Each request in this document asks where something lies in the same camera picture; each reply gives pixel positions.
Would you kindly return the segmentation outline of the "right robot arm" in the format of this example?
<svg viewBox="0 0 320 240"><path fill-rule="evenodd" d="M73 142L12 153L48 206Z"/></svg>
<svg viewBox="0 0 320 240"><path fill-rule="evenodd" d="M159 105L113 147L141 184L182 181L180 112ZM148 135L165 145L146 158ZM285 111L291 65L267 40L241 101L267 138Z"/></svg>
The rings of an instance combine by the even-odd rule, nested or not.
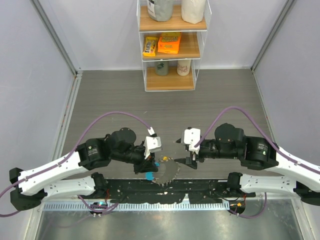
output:
<svg viewBox="0 0 320 240"><path fill-rule="evenodd" d="M198 147L200 130L187 128L177 142L190 153L177 163L197 169L206 159L235 159L241 166L255 171L278 173L278 176L254 176L231 172L224 183L225 196L238 197L257 192L288 194L314 206L320 204L319 166L308 163L284 151L263 137L246 136L244 130L224 123L214 131L214 139L205 139Z"/></svg>

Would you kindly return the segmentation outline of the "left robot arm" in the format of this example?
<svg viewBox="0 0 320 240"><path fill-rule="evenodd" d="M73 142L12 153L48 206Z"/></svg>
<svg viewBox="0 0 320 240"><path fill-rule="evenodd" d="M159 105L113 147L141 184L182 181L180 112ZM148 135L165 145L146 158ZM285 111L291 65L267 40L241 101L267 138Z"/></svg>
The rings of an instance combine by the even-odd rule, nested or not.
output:
<svg viewBox="0 0 320 240"><path fill-rule="evenodd" d="M91 138L65 156L37 168L9 171L11 183L10 202L18 211L37 207L46 196L45 187L55 180L74 174L106 167L112 160L133 165L134 173L157 172L155 152L162 149L161 138L153 129L140 145L134 145L136 134L129 128L121 128L104 138Z"/></svg>

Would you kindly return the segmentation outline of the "yellow key tag with keys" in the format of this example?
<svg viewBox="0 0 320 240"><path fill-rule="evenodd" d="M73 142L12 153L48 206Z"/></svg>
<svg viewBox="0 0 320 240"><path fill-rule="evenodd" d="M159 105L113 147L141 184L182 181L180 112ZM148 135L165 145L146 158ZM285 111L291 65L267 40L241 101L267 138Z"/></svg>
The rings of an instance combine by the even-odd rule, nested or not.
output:
<svg viewBox="0 0 320 240"><path fill-rule="evenodd" d="M167 161L172 161L173 159L171 157L168 157L168 156L162 156L160 160L162 162L167 162Z"/></svg>

